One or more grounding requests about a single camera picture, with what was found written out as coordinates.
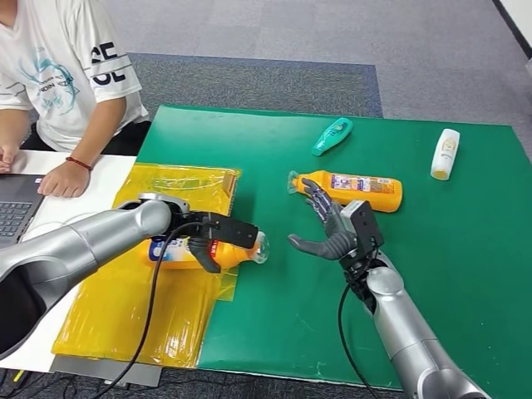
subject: bottle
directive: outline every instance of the bottle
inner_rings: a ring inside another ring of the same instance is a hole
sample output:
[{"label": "bottle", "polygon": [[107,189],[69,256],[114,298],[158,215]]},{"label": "bottle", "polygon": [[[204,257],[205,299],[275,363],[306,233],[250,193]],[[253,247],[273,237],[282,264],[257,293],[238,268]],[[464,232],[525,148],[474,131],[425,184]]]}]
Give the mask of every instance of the bottle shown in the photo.
[{"label": "bottle", "polygon": [[[165,252],[161,268],[165,269],[191,269],[202,268],[187,246],[188,238],[175,239]],[[155,266],[161,255],[162,242],[146,240],[138,246],[140,257],[144,264]],[[259,231],[252,249],[237,247],[232,244],[213,241],[211,246],[211,256],[220,266],[222,270],[234,268],[246,260],[252,260],[257,264],[265,263],[269,254],[269,243],[266,234]]]},{"label": "bottle", "polygon": [[305,194],[303,178],[321,186],[333,200],[347,205],[352,200],[369,201],[373,210],[395,212],[403,198],[403,186],[398,180],[382,177],[343,175],[317,170],[307,175],[294,171],[288,174],[288,192]]},{"label": "bottle", "polygon": [[459,142],[459,132],[444,129],[434,152],[430,175],[438,180],[448,180],[452,166],[454,164],[454,158],[458,150]]},{"label": "bottle", "polygon": [[312,147],[312,155],[320,156],[324,152],[341,143],[352,130],[352,122],[347,118],[340,118],[334,122],[321,133],[319,139]]}]

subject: green mat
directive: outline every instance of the green mat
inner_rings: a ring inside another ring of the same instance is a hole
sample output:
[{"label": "green mat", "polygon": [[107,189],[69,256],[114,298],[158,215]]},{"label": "green mat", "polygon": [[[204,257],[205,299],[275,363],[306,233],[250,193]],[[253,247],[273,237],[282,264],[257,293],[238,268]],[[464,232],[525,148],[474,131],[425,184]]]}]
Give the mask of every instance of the green mat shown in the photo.
[{"label": "green mat", "polygon": [[[353,132],[323,157],[311,147],[331,116],[161,107],[139,161],[241,168],[233,215],[271,242],[263,265],[240,269],[235,300],[217,303],[199,367],[359,383],[342,350],[339,264],[290,247],[322,239],[290,170],[401,180],[404,202],[377,214],[383,250],[457,364],[495,398],[532,397],[527,312],[532,281],[532,167],[507,126],[354,118]],[[441,131],[461,133],[448,182],[429,176]],[[346,335],[373,385],[398,387],[368,314],[354,295]]]}]

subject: robotic arm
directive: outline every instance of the robotic arm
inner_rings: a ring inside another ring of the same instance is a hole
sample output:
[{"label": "robotic arm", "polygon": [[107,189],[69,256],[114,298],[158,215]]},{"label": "robotic arm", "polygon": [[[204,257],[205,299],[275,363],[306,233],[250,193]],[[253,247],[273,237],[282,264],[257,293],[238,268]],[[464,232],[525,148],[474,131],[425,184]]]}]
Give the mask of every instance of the robotic arm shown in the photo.
[{"label": "robotic arm", "polygon": [[173,231],[190,237],[205,270],[220,273],[210,255],[213,239],[251,249],[258,229],[211,212],[192,212],[181,199],[144,194],[29,241],[0,250],[0,360],[16,351],[70,289],[145,239]]},{"label": "robotic arm", "polygon": [[[324,243],[288,237],[295,248],[340,260],[349,287],[372,315],[409,399],[489,399],[460,371],[404,289],[403,279],[378,248],[383,239],[367,202],[342,209],[305,180],[307,202],[323,223]],[[166,240],[180,229],[208,272],[219,273],[210,255],[213,239],[253,248],[258,229],[165,195],[140,195],[48,234],[0,250],[0,360],[16,351],[68,291],[145,239]]]},{"label": "robotic arm", "polygon": [[342,209],[318,185],[303,180],[328,239],[314,243],[297,235],[291,244],[308,254],[340,260],[349,288],[372,315],[408,399],[489,399],[438,341],[379,247],[384,243],[371,207],[353,201]]}]

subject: human hand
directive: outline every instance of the human hand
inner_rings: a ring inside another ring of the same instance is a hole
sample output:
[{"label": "human hand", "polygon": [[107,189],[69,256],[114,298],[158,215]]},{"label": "human hand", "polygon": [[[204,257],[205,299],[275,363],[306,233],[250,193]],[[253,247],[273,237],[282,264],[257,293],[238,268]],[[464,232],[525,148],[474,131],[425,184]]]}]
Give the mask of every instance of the human hand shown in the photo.
[{"label": "human hand", "polygon": [[87,188],[89,177],[88,170],[83,166],[66,161],[45,176],[37,192],[54,197],[79,197]]},{"label": "human hand", "polygon": [[6,142],[0,144],[0,173],[9,173],[18,154],[18,145]]}]

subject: white table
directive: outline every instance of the white table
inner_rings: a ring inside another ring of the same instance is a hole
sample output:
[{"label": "white table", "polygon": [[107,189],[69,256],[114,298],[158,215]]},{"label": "white table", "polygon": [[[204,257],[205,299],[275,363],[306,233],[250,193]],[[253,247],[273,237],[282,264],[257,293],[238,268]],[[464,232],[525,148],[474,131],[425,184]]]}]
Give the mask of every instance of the white table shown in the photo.
[{"label": "white table", "polygon": [[[14,166],[14,173],[45,175],[64,162],[65,154],[22,151]],[[33,235],[45,233],[79,215],[110,209],[116,193],[135,161],[133,156],[104,155],[91,173],[85,194],[75,199],[45,198],[28,228]],[[49,372],[55,356],[51,349],[76,296],[75,287],[47,314],[24,345],[0,361],[0,368]]]}]

